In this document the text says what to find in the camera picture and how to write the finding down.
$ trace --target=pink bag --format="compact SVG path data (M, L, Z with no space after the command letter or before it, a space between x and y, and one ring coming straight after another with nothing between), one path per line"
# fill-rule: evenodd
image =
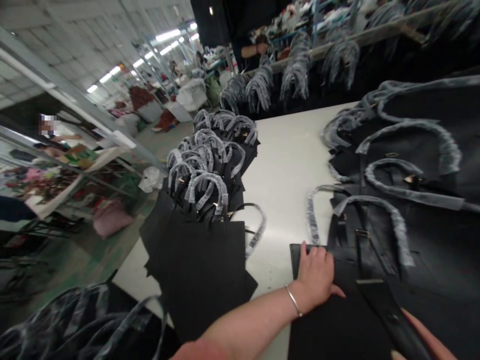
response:
M134 218L125 212L121 199L116 199L93 216L93 228L102 239L107 239L134 222Z

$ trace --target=hand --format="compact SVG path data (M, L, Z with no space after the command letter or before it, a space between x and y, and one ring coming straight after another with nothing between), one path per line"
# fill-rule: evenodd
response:
M334 281L334 257L323 247L312 247L307 255L307 243L301 244L298 278L288 287L303 314L325 303L334 294L346 298Z
M257 51L259 54L265 54L268 49L269 49L268 44L266 44L266 43L264 43L264 42L259 43L259 44L256 46L256 51Z
M402 309L405 316L410 320L411 324L417 329L420 336L425 340L425 343L430 347L431 352L438 360L457 360L457 358L438 340L420 320L409 313L407 310ZM406 360L398 351L391 351L391 358L393 360Z

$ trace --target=stack of bags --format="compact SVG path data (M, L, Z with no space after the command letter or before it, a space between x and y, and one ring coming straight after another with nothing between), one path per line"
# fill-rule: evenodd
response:
M169 175L140 228L145 267L160 285L181 342L197 339L250 300L258 284L245 261L265 227L262 210L243 201L242 174L260 144L255 123L226 110L201 110L193 123L194 134L170 152ZM262 217L247 246L245 223L231 221L244 206Z

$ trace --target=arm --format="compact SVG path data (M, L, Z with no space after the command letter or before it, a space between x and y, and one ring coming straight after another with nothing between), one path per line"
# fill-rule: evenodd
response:
M78 134L76 135L62 135L62 136L55 136L51 139L54 143L59 143L63 140L80 140L82 137Z
M332 254L314 247L307 255L307 245L303 242L298 279L288 286L303 314L325 303L331 294L345 297L343 291L332 284L333 280ZM229 359L255 359L297 317L287 289L280 288L222 316L201 339L219 344Z
M266 43L259 43L258 45L244 46L241 48L241 57L248 59L257 54L265 54L269 46Z

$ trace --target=gold buckle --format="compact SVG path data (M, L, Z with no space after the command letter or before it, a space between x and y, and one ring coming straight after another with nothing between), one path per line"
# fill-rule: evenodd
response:
M370 239L370 232L362 229L355 229L355 234L367 239Z

